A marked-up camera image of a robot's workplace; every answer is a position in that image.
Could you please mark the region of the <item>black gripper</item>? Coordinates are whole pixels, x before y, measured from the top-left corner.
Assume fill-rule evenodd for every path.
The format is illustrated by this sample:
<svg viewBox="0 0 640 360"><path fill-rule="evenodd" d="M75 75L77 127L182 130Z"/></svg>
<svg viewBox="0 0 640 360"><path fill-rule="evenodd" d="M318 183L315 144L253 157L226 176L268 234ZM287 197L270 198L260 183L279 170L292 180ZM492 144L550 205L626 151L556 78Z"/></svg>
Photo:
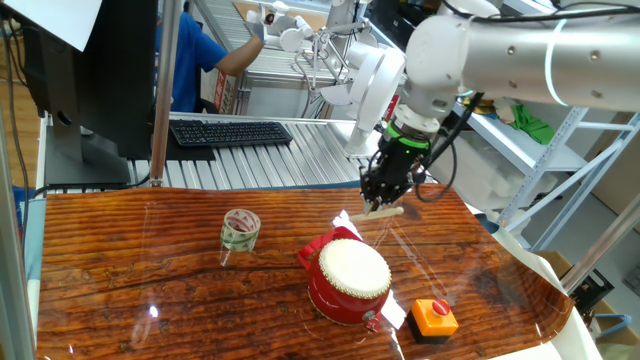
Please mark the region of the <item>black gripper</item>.
<svg viewBox="0 0 640 360"><path fill-rule="evenodd" d="M363 213L370 214L382 204L391 205L413 186L412 170L428 156L428 142L420 143L405 137L383 137L372 158L372 173L360 174Z"/></svg>

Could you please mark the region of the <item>operator gloved hand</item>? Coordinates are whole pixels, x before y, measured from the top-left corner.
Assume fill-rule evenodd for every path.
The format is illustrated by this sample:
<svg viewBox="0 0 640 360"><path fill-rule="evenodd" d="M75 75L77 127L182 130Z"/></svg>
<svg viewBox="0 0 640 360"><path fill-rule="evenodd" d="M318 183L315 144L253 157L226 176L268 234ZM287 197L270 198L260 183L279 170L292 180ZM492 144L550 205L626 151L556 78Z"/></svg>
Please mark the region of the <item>operator gloved hand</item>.
<svg viewBox="0 0 640 360"><path fill-rule="evenodd" d="M266 16L258 16L256 22L253 25L253 34L260 40L262 45L267 44L269 38L269 23L266 21Z"/></svg>

